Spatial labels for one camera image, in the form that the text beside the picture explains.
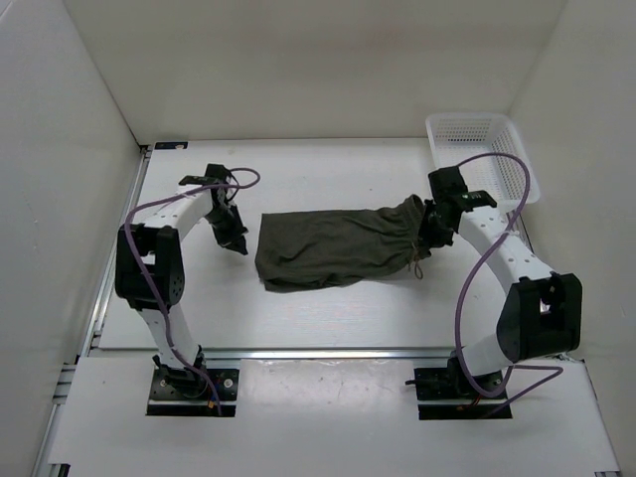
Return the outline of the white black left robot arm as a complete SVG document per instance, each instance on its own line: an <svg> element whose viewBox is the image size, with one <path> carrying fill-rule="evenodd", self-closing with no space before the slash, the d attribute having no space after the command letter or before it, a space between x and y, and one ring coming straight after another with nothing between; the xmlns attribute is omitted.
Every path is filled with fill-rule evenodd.
<svg viewBox="0 0 636 477"><path fill-rule="evenodd" d="M148 327L158 350L154 362L160 378L186 398L219 399L203 349L180 305L186 284L182 241L205 221L219 247L247 254L247 228L235 195L254 186L260 175L247 168L254 180L243 185L236 178L239 171L209 164L204 174L183 177L175 195L131 210L117 235L115 293Z"/></svg>

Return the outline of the olive green shorts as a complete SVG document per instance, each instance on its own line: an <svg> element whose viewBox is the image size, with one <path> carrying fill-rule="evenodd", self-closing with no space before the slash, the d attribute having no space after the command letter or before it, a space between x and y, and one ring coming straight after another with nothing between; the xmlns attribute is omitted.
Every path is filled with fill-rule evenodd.
<svg viewBox="0 0 636 477"><path fill-rule="evenodd" d="M424 202L395 207L264 214L255 267L268 291L295 292L380 279L427 255L418 237Z"/></svg>

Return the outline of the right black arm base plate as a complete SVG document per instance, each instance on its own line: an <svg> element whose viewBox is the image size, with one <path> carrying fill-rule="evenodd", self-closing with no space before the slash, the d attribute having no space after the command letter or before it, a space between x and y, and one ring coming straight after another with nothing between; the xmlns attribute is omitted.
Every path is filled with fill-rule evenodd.
<svg viewBox="0 0 636 477"><path fill-rule="evenodd" d="M414 388L418 419L424 421L504 420L513 414L505 391L495 397L478 394L466 381L446 368L415 368L404 382Z"/></svg>

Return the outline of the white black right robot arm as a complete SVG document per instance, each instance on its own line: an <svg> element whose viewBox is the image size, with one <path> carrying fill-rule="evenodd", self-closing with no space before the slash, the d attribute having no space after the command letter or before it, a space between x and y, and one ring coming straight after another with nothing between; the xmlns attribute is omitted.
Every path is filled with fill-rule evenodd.
<svg viewBox="0 0 636 477"><path fill-rule="evenodd" d="M449 390L467 398L482 376L528 359L573 351L580 344L582 284L558 273L506 229L504 215L485 191L470 191L457 166L428 175L432 198L424 202L419 235L428 248L460 236L494 273L506 300L495 331L462 349L464 363L446 373Z"/></svg>

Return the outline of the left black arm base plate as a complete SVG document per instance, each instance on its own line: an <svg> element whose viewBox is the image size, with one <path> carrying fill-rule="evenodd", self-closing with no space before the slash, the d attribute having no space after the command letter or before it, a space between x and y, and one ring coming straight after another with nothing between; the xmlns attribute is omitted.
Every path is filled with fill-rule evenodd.
<svg viewBox="0 0 636 477"><path fill-rule="evenodd" d="M208 369L208 375L219 395L221 408L201 378L193 386L177 384L168 373L155 369L150 385L146 414L148 416L225 417L236 415L239 369Z"/></svg>

